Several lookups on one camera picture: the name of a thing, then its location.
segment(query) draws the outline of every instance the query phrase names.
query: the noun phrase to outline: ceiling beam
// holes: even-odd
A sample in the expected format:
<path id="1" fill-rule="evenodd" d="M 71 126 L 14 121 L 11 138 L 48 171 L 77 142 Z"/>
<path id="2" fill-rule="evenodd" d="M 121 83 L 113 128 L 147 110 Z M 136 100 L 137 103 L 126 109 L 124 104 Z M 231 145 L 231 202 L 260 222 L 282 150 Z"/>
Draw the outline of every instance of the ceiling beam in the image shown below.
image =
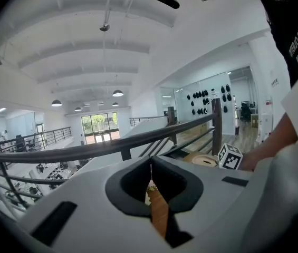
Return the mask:
<path id="1" fill-rule="evenodd" d="M 70 69 L 68 71 L 56 72 L 51 74 L 42 75 L 36 79 L 38 83 L 45 83 L 49 81 L 54 81 L 58 79 L 62 79 L 65 77 L 71 76 L 79 76 L 83 74 L 99 74 L 99 73 L 130 73 L 130 74 L 137 74 L 138 68 L 137 67 L 117 67 L 112 68 L 111 66 L 106 67 L 106 71 L 104 72 L 103 66 L 95 66 L 95 67 L 78 67 L 77 69 Z"/>
<path id="2" fill-rule="evenodd" d="M 131 82 L 109 82 L 109 83 L 86 83 L 79 85 L 70 85 L 65 87 L 56 87 L 52 89 L 52 94 L 59 94 L 68 91 L 79 91 L 84 89 L 93 88 L 114 88 L 114 87 L 128 87 L 131 86 Z"/>
<path id="3" fill-rule="evenodd" d="M 105 41 L 105 48 L 108 50 L 121 50 L 121 51 L 130 51 L 149 54 L 150 45 L 148 44 L 139 44 L 136 42 L 126 42 L 123 41 L 120 45 L 115 45 L 113 40 Z M 38 54 L 32 54 L 29 57 L 26 57 L 22 61 L 18 62 L 17 65 L 19 68 L 24 68 L 30 64 L 36 63 L 40 60 L 47 59 L 52 56 L 60 55 L 68 52 L 75 51 L 84 51 L 84 50 L 100 50 L 103 49 L 103 41 L 84 41 L 76 42 L 73 45 L 71 42 L 67 42 L 63 45 L 51 47 L 45 49 Z"/>
<path id="4" fill-rule="evenodd" d="M 122 5 L 123 1 L 115 1 L 110 4 L 111 12 L 125 13 L 126 8 Z M 56 8 L 50 8 L 43 10 L 40 14 L 32 15 L 30 19 L 25 20 L 19 24 L 12 24 L 8 26 L 5 31 L 0 29 L 0 46 L 4 43 L 1 35 L 5 38 L 13 38 L 21 33 L 28 33 L 30 29 L 37 28 L 39 25 L 44 25 L 46 22 L 56 21 L 60 19 L 68 19 L 71 16 L 76 15 L 88 15 L 91 17 L 92 14 L 103 13 L 105 11 L 105 1 L 100 0 L 95 3 L 81 3 L 75 5 L 65 6 L 62 2 L 57 2 Z M 142 20 L 153 22 L 162 27 L 171 28 L 174 26 L 175 17 L 170 16 L 161 12 L 150 11 L 145 5 L 133 5 L 131 8 L 130 15 L 141 17 Z"/>

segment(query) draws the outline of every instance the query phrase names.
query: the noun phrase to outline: beige round object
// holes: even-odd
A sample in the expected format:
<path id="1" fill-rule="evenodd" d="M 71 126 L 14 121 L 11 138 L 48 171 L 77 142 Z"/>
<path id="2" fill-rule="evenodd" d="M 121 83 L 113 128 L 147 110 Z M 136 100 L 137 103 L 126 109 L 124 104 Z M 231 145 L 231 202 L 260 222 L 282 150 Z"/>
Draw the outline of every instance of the beige round object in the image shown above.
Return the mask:
<path id="1" fill-rule="evenodd" d="M 214 167 L 216 165 L 215 160 L 207 157 L 206 155 L 197 155 L 192 159 L 192 163 L 202 166 Z"/>

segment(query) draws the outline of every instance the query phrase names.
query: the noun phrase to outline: floor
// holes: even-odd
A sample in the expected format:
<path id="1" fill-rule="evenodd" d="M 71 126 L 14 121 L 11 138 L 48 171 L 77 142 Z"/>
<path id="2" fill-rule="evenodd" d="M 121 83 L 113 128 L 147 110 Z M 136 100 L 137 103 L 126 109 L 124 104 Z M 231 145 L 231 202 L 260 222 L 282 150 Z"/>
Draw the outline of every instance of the floor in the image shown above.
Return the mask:
<path id="1" fill-rule="evenodd" d="M 251 128 L 250 122 L 244 122 L 241 120 L 236 120 L 236 125 L 239 125 L 239 135 L 223 135 L 222 145 L 224 143 L 228 143 L 239 148 L 242 153 L 248 153 L 250 152 L 250 150 L 254 148 L 254 143 L 258 135 L 258 128 Z M 177 134 L 177 144 L 182 144 L 188 140 L 191 140 L 194 137 L 195 135 L 193 134 L 186 134 L 186 133 Z M 184 148 L 184 150 L 187 152 L 197 151 L 197 149 L 201 145 L 203 145 L 206 141 L 208 141 L 211 137 L 212 137 L 212 134 L 207 134 L 204 137 L 200 138 L 198 141 L 195 141 L 194 143 Z M 212 142 L 210 142 L 210 144 L 205 146 L 201 150 L 201 152 L 205 152 L 206 150 L 208 150 L 208 148 L 210 148 L 211 145 L 212 145 Z"/>

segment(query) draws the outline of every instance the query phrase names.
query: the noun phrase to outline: white pendant light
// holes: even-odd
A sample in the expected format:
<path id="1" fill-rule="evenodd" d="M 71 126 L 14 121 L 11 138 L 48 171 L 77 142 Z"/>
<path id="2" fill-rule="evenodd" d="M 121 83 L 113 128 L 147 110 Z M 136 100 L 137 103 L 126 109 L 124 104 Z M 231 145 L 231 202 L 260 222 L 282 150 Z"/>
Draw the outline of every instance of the white pendant light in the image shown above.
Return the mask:
<path id="1" fill-rule="evenodd" d="M 121 90 L 115 90 L 113 93 L 112 93 L 112 96 L 123 96 L 123 92 Z"/>
<path id="2" fill-rule="evenodd" d="M 60 100 L 55 99 L 55 100 L 52 102 L 52 106 L 53 106 L 53 107 L 59 107 L 59 106 L 62 106 L 62 103 L 61 103 Z"/>

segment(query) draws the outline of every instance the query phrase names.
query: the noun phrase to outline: glass wall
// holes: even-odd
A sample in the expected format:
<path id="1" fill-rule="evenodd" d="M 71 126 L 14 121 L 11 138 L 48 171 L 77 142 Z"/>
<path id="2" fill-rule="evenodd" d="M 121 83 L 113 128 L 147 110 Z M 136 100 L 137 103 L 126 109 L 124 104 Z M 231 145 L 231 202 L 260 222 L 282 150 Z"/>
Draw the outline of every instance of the glass wall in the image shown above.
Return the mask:
<path id="1" fill-rule="evenodd" d="M 115 112 L 83 116 L 82 126 L 87 144 L 119 139 Z"/>

